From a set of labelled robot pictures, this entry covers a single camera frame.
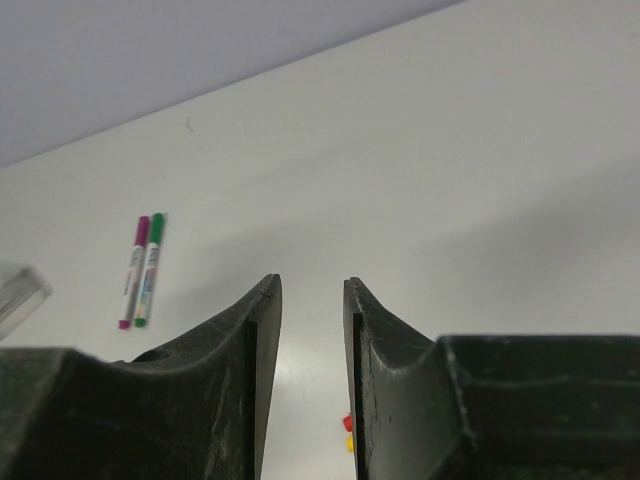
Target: clear plastic block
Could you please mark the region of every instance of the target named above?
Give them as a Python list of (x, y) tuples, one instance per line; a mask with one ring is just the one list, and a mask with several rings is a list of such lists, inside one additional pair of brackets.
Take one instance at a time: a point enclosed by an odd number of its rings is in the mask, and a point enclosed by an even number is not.
[(42, 305), (49, 295), (51, 288), (33, 267), (0, 262), (0, 340)]

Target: black plastic jaw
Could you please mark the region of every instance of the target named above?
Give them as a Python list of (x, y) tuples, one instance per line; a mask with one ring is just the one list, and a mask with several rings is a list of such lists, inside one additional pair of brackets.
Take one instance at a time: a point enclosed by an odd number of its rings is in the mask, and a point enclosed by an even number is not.
[(357, 278), (344, 328), (359, 480), (640, 478), (640, 339), (434, 343)]
[(259, 479), (281, 313), (270, 275), (132, 363), (0, 350), (0, 478)]

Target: gray wall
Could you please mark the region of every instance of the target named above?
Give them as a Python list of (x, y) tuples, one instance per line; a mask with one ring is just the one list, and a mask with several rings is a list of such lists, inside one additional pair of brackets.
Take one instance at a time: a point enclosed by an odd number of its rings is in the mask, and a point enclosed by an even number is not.
[(459, 0), (4, 0), (0, 166)]

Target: marker cap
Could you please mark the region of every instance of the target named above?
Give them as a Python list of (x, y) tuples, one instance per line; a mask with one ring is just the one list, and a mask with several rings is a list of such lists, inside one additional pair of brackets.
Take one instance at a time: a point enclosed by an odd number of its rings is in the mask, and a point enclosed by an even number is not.
[(144, 247), (147, 244), (147, 235), (149, 234), (149, 217), (140, 217), (138, 219), (138, 231), (136, 233), (136, 242), (134, 245)]
[(164, 229), (164, 215), (156, 213), (152, 218), (149, 243), (157, 243), (160, 245), (160, 240), (162, 240), (162, 230)]

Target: marker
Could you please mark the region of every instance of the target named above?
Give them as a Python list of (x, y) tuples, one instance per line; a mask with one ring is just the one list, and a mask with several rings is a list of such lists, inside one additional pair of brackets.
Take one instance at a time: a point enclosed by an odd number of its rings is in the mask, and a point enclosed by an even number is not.
[(143, 328), (149, 320), (151, 300), (156, 286), (156, 274), (158, 271), (158, 254), (160, 253), (160, 241), (164, 229), (164, 215), (156, 213), (151, 219), (151, 235), (147, 245), (147, 255), (144, 259), (144, 273), (142, 287), (138, 295), (138, 308), (136, 310), (135, 325)]
[(126, 330), (131, 326), (131, 318), (136, 309), (138, 299), (138, 287), (140, 286), (140, 274), (144, 264), (144, 247), (147, 244), (147, 234), (149, 233), (149, 217), (140, 217), (138, 220), (138, 231), (133, 244), (133, 253), (129, 263), (129, 273), (127, 282), (124, 284), (124, 307), (122, 319), (118, 321), (118, 328)]

